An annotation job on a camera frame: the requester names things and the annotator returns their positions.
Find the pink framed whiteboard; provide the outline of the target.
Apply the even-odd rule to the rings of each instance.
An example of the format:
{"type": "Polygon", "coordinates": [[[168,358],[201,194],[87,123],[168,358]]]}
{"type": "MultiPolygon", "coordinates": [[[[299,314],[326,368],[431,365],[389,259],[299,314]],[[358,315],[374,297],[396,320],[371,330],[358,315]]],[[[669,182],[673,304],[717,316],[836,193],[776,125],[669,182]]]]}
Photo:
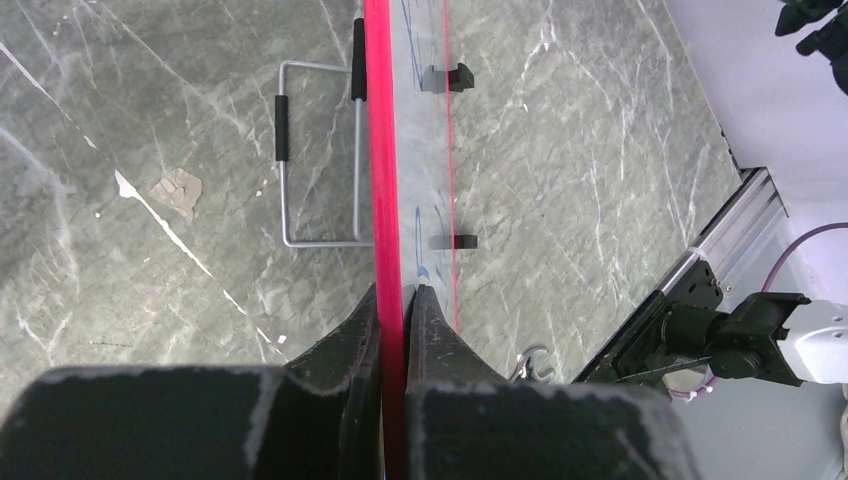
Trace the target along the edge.
{"type": "Polygon", "coordinates": [[[449,326],[457,315],[448,4],[364,4],[369,153],[381,328],[386,476],[408,475],[405,390],[413,297],[434,288],[449,326]]]}

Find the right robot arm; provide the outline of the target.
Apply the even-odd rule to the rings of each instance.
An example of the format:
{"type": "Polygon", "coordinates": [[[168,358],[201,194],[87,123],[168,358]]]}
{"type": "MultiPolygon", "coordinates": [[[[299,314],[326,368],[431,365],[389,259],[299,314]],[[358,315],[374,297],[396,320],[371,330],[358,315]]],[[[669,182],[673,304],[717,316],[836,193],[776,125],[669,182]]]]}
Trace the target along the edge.
{"type": "Polygon", "coordinates": [[[667,9],[741,186],[582,371],[643,382],[847,380],[847,284],[821,299],[786,268],[847,226],[847,5],[670,1],[667,9]]]}

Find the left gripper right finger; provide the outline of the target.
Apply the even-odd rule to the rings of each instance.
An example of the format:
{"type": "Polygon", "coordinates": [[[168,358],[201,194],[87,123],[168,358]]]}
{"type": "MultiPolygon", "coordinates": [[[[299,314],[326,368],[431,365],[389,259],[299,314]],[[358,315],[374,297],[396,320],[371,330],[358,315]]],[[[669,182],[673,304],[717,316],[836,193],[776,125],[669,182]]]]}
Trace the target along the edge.
{"type": "Polygon", "coordinates": [[[411,479],[696,479],[679,417],[658,393],[511,382],[448,325],[435,290],[409,313],[411,479]]]}

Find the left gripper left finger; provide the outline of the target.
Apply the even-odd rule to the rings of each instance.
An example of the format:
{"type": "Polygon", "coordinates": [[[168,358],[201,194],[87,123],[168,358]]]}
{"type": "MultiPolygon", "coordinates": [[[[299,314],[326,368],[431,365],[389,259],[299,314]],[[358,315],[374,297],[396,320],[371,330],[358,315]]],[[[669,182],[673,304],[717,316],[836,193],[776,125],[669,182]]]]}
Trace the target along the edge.
{"type": "Polygon", "coordinates": [[[5,479],[378,479],[380,326],[369,290],[283,365],[45,372],[1,427],[5,479]]]}

